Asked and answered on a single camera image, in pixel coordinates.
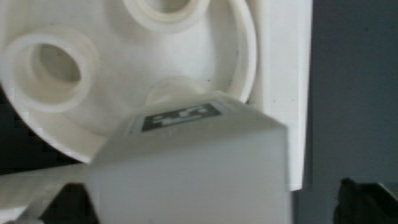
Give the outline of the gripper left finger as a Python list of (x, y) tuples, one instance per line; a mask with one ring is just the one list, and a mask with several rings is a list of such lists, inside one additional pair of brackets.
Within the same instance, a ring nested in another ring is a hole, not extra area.
[(40, 220), (45, 224), (99, 224), (97, 211), (83, 184), (65, 185)]

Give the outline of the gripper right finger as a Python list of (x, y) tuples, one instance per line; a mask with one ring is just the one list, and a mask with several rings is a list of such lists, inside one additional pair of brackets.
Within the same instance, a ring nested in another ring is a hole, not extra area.
[(398, 183), (342, 180), (333, 224), (398, 224)]

